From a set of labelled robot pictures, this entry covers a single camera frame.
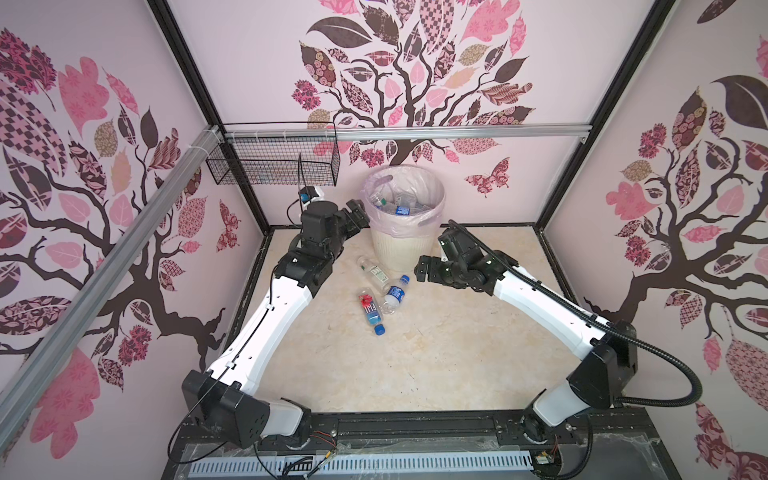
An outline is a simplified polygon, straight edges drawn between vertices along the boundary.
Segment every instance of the trash can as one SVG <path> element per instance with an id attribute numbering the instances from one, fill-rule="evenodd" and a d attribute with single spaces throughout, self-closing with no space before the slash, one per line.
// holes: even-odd
<path id="1" fill-rule="evenodd" d="M 445 208 L 442 182 L 423 168 L 387 167 L 366 179 L 361 197 L 381 264 L 393 273 L 412 273 L 438 235 Z"/>

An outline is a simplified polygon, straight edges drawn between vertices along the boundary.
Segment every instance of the marble floor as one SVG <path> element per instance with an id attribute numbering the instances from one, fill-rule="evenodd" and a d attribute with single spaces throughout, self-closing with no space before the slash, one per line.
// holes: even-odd
<path id="1" fill-rule="evenodd" d="M 470 229 L 554 290 L 557 281 L 530 227 Z M 277 230 L 246 318 L 296 230 Z M 277 347 L 256 397 L 286 397 L 316 412 L 522 409 L 573 370 L 576 357 L 517 308 L 470 289 L 411 282 L 376 336 L 358 303 L 355 265 L 372 255 L 370 230 L 345 245 L 333 275 Z M 439 255 L 435 242 L 433 255 Z"/>

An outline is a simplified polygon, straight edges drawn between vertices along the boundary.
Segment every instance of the butterfly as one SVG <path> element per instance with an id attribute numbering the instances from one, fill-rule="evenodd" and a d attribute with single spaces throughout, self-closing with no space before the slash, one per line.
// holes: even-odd
<path id="1" fill-rule="evenodd" d="M 224 226 L 226 230 L 219 236 L 219 241 L 216 242 L 216 251 L 220 252 L 225 248 L 234 248 L 237 243 L 237 233 L 235 230 L 240 225 L 240 221 L 237 219 L 237 215 L 230 214 L 230 209 L 224 202 L 219 200 L 219 211 L 221 212 L 221 220 L 224 220 Z"/>
<path id="2" fill-rule="evenodd" d="M 509 188 L 509 185 L 507 185 L 509 175 L 504 173 L 507 170 L 509 170 L 509 157 L 498 162 L 489 177 L 486 177 L 485 175 L 470 175 L 464 180 L 468 181 L 470 185 L 475 185 L 478 188 L 478 192 L 487 197 L 494 186 Z"/>

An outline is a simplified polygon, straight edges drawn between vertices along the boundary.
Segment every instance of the water bottle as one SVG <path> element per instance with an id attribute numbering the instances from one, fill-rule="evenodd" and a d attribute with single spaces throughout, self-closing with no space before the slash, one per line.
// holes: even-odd
<path id="1" fill-rule="evenodd" d="M 389 277 L 376 261 L 372 258 L 363 256 L 357 259 L 357 266 L 366 273 L 368 281 L 376 287 L 380 293 L 383 293 L 384 287 L 389 282 Z"/>
<path id="2" fill-rule="evenodd" d="M 400 304 L 406 297 L 406 287 L 411 279 L 407 275 L 401 276 L 399 279 L 394 280 L 388 284 L 386 295 L 384 296 L 384 303 L 382 303 L 381 311 L 390 315 L 400 307 Z"/>
<path id="3" fill-rule="evenodd" d="M 362 311 L 366 314 L 366 320 L 368 320 L 369 325 L 373 326 L 376 335 L 384 335 L 384 325 L 382 325 L 382 317 L 379 315 L 379 306 L 376 305 L 373 290 L 368 287 L 360 289 L 357 293 L 357 300 L 360 301 Z"/>

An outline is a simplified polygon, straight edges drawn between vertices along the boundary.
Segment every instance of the black wire basket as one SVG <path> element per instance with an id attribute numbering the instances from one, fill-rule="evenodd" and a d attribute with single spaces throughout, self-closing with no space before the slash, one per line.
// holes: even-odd
<path id="1" fill-rule="evenodd" d="M 339 176 L 339 143 L 332 122 L 260 122 L 269 129 L 226 138 L 206 162 L 221 184 L 333 185 Z M 306 130 L 276 126 L 306 126 Z"/>

